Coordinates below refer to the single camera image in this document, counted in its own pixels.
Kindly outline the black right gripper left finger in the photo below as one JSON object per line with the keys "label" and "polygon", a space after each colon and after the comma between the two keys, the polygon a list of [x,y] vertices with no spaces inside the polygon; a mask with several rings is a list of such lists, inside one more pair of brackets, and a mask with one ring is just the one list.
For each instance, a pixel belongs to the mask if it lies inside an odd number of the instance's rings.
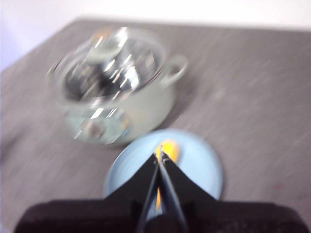
{"label": "black right gripper left finger", "polygon": [[16,233],[134,232],[157,167],[152,154],[122,186],[104,199],[52,200],[29,207]]}

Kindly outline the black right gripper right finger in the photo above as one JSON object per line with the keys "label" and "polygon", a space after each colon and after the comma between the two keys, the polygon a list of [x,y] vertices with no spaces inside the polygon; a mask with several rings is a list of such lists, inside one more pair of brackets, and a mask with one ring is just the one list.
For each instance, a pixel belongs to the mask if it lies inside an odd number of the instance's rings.
{"label": "black right gripper right finger", "polygon": [[159,230],[168,233],[305,233],[291,208],[264,202],[219,201],[177,167],[175,146],[159,146]]}

